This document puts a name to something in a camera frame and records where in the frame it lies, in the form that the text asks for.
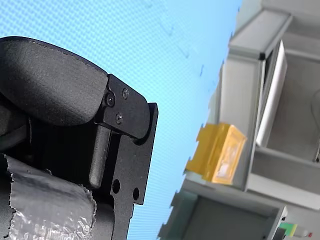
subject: yellow box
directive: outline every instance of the yellow box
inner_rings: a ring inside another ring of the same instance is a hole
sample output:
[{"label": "yellow box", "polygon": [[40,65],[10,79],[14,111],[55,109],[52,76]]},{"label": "yellow box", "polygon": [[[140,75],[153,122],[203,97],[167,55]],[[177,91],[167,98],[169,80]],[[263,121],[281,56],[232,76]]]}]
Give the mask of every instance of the yellow box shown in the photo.
[{"label": "yellow box", "polygon": [[246,140],[233,125],[207,123],[199,131],[198,146],[186,169],[206,181],[231,185]]}]

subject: textured black surface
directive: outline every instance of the textured black surface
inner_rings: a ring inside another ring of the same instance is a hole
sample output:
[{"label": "textured black surface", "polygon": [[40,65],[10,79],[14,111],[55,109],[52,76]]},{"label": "textured black surface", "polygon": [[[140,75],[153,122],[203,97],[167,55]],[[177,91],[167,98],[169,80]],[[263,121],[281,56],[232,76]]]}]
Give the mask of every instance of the textured black surface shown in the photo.
[{"label": "textured black surface", "polygon": [[59,126],[89,122],[107,73],[57,46],[25,37],[0,39],[0,92],[28,114]]}]

